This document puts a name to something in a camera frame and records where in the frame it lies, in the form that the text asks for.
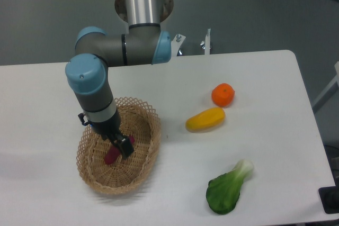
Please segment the metal bracket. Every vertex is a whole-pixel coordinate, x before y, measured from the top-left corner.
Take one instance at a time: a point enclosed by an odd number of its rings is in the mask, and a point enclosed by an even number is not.
[[[185,41],[186,36],[182,34],[177,34],[175,38],[171,42],[171,57],[176,57],[178,55],[178,52],[180,50],[180,46]]]
[[[321,91],[321,93],[316,97],[312,103],[313,113],[324,106],[325,103],[338,91],[339,89],[339,62],[334,65],[336,70],[336,76],[327,84],[327,86]]]

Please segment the orange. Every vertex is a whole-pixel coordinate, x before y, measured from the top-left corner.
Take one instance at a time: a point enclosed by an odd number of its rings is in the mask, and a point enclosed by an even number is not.
[[[235,91],[229,84],[222,83],[213,89],[212,100],[219,107],[225,107],[233,101],[234,94]]]

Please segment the wicker basket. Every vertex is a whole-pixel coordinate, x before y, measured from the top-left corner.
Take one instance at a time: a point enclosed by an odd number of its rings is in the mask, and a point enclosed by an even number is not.
[[[104,156],[111,143],[102,140],[87,126],[77,152],[81,178],[92,189],[105,194],[123,194],[136,189],[149,175],[160,145],[160,119],[152,106],[136,98],[115,99],[120,116],[120,130],[135,138],[134,153],[106,165]]]

